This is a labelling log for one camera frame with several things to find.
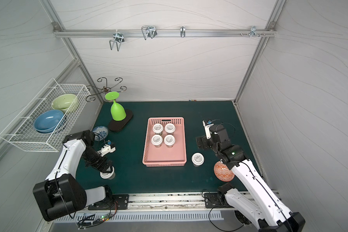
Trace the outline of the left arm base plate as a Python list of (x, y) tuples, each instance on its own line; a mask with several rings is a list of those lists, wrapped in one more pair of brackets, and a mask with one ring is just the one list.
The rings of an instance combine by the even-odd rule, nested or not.
[(88, 210), (112, 210), (117, 206), (117, 210), (127, 210), (129, 202), (128, 194), (113, 194), (104, 200), (88, 206)]

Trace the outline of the pink plastic basket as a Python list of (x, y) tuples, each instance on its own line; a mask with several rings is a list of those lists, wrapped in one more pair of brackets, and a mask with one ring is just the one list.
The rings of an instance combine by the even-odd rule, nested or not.
[(166, 167), (186, 162), (184, 118), (149, 118), (142, 163), (146, 167)]

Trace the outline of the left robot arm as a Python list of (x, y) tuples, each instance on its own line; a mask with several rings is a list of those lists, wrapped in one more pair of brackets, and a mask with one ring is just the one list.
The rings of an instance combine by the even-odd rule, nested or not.
[(93, 204), (111, 207), (115, 203), (109, 186), (84, 189), (75, 179), (81, 159), (102, 177), (109, 179), (115, 173), (112, 161), (106, 156), (116, 150), (115, 144), (106, 144), (96, 151), (94, 139), (95, 133), (90, 130), (67, 135), (55, 167), (45, 181), (34, 186), (32, 192), (45, 221), (76, 213)]

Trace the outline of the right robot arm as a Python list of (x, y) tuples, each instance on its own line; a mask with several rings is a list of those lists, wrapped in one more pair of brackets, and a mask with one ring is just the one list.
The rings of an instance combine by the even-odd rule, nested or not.
[(273, 193), (259, 175), (253, 162), (239, 145), (234, 145), (221, 124), (203, 121), (205, 135), (197, 137), (200, 149), (211, 149), (216, 157), (247, 188), (249, 200), (230, 184), (219, 188), (226, 203), (245, 216), (260, 232), (301, 232), (305, 219), (299, 212), (292, 212)]

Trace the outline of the green yogurt cup white lid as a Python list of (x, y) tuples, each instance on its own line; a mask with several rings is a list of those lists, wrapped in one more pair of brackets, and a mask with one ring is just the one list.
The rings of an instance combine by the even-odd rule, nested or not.
[(156, 123), (153, 125), (152, 130), (157, 135), (162, 135), (164, 127), (160, 123)]

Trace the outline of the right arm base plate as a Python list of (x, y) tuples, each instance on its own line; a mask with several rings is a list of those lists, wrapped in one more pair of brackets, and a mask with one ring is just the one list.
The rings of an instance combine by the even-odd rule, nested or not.
[(212, 208), (232, 208), (230, 205), (227, 204), (225, 201), (223, 195), (221, 195), (219, 192), (202, 192), (202, 197), (205, 201), (205, 207), (208, 209)]

